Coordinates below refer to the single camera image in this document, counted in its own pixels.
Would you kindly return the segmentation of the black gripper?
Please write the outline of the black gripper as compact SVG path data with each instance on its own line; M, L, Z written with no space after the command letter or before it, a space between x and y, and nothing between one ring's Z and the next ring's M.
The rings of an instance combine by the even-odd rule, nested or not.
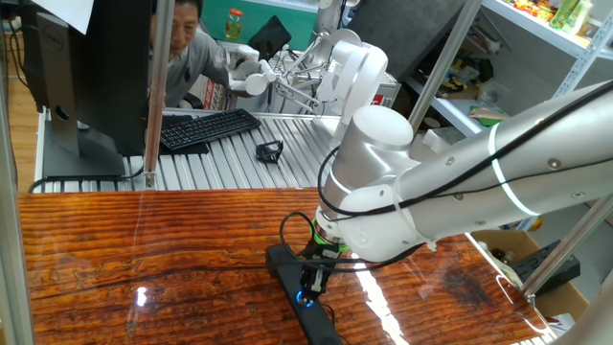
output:
M336 260L340 257L340 245L309 241L299 252L299 257L305 261L320 261L319 264L302 265L300 292L305 296L305 305L311 306L327 290L329 272L336 271Z

